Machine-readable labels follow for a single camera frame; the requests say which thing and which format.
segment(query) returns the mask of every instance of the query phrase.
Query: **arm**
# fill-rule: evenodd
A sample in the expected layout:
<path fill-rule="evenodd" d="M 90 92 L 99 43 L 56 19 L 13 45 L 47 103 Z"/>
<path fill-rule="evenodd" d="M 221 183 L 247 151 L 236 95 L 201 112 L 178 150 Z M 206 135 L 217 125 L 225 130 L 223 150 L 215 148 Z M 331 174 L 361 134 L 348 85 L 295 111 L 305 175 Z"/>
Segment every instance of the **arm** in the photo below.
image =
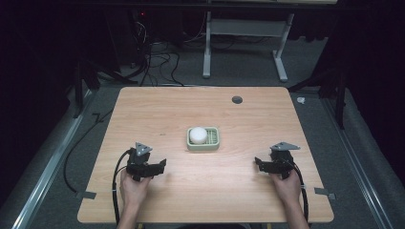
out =
<path fill-rule="evenodd" d="M 288 226 L 291 229 L 309 228 L 300 204 L 301 184 L 297 173 L 292 170 L 287 179 L 270 174 L 277 194 L 284 204 Z"/>
<path fill-rule="evenodd" d="M 121 171 L 121 186 L 119 189 L 124 207 L 117 227 L 118 229 L 135 228 L 140 205 L 146 199 L 148 184 L 151 179 L 151 177 L 147 177 L 140 182 L 136 182 L 126 170 Z"/>

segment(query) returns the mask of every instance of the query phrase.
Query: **robotic hand controller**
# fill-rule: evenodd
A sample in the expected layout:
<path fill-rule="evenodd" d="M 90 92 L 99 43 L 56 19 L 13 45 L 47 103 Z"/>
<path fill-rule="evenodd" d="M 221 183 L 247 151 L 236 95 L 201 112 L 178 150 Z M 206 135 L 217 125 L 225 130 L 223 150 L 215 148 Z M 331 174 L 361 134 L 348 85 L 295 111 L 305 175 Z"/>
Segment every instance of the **robotic hand controller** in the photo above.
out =
<path fill-rule="evenodd" d="M 149 156 L 152 148 L 141 143 L 136 143 L 136 149 L 131 148 L 128 152 L 129 159 L 127 161 L 127 173 L 133 176 L 133 180 L 140 181 L 142 177 L 153 177 L 164 172 L 166 159 L 159 164 L 148 164 Z"/>
<path fill-rule="evenodd" d="M 289 172 L 294 169 L 294 159 L 291 156 L 290 150 L 299 150 L 300 147 L 286 142 L 280 142 L 270 147 L 271 160 L 262 161 L 255 157 L 256 164 L 259 170 L 271 174 L 281 174 L 282 179 L 289 177 Z"/>

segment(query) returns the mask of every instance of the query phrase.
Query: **table top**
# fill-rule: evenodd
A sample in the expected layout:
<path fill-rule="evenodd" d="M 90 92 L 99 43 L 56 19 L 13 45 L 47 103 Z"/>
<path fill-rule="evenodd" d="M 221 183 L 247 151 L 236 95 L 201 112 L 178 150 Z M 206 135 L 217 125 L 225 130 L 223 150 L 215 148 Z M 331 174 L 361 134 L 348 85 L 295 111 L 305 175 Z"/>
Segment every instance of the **table top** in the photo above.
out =
<path fill-rule="evenodd" d="M 243 102 L 233 103 L 235 95 Z M 186 132 L 196 126 L 219 130 L 218 150 L 187 149 Z M 140 142 L 153 148 L 149 163 L 167 158 L 167 165 L 149 185 L 139 222 L 287 221 L 270 177 L 254 163 L 254 157 L 270 161 L 269 147 L 281 141 L 301 147 L 291 154 L 307 185 L 309 221 L 333 220 L 328 198 L 314 193 L 323 184 L 287 89 L 124 88 L 87 187 L 96 198 L 82 200 L 77 218 L 115 222 L 113 173 L 119 157 Z"/>

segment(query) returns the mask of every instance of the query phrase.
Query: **wrist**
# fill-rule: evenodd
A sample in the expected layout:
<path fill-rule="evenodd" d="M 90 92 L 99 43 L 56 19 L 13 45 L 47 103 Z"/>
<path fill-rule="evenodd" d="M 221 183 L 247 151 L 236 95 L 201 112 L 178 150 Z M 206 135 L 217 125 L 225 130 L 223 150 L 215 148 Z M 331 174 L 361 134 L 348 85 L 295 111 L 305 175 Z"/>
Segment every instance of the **wrist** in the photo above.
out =
<path fill-rule="evenodd" d="M 301 208 L 300 201 L 298 199 L 286 199 L 283 201 L 286 208 Z"/>
<path fill-rule="evenodd" d="M 133 215 L 136 215 L 138 211 L 139 211 L 138 204 L 128 203 L 128 204 L 124 205 L 124 207 L 122 209 L 122 215 L 133 216 Z"/>

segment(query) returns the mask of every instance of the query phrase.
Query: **metal rail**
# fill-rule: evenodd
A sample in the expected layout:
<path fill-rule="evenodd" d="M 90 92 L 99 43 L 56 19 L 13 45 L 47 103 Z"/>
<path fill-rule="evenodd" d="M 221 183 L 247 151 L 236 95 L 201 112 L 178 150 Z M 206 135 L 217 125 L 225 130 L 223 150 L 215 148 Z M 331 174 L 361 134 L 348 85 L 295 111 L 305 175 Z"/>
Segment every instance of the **metal rail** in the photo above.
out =
<path fill-rule="evenodd" d="M 87 102 L 84 107 L 84 111 L 89 107 L 90 103 L 92 102 L 94 94 L 91 94 L 90 91 L 88 91 L 85 97 L 88 99 L 86 99 Z M 63 138 L 59 147 L 53 153 L 50 161 L 48 162 L 47 166 L 44 169 L 44 172 L 42 173 L 35 187 L 33 188 L 29 199 L 27 200 L 17 220 L 12 226 L 12 229 L 22 229 L 22 228 L 25 229 L 30 227 L 33 217 L 35 216 L 36 212 L 39 209 L 39 206 L 41 205 L 44 197 L 46 196 L 48 190 L 50 189 L 54 177 L 56 176 L 57 170 L 59 169 L 63 159 L 66 156 L 66 150 L 70 142 L 72 141 L 75 132 L 77 131 L 77 128 L 82 119 L 83 113 L 80 114 L 77 118 L 73 119 L 72 122 L 70 123 L 69 131 Z"/>
<path fill-rule="evenodd" d="M 393 228 L 390 219 L 381 205 L 381 201 L 377 192 L 375 191 L 372 183 L 367 177 L 366 172 L 363 170 L 363 166 L 360 163 L 346 133 L 340 129 L 338 123 L 334 119 L 334 109 L 331 102 L 328 99 L 321 99 L 322 105 L 327 111 L 330 121 L 333 123 L 336 132 L 339 134 L 340 140 L 345 148 L 346 158 L 351 166 L 352 172 L 355 179 L 363 193 L 363 196 L 367 203 L 369 204 L 370 210 L 372 211 L 375 222 L 379 228 Z"/>

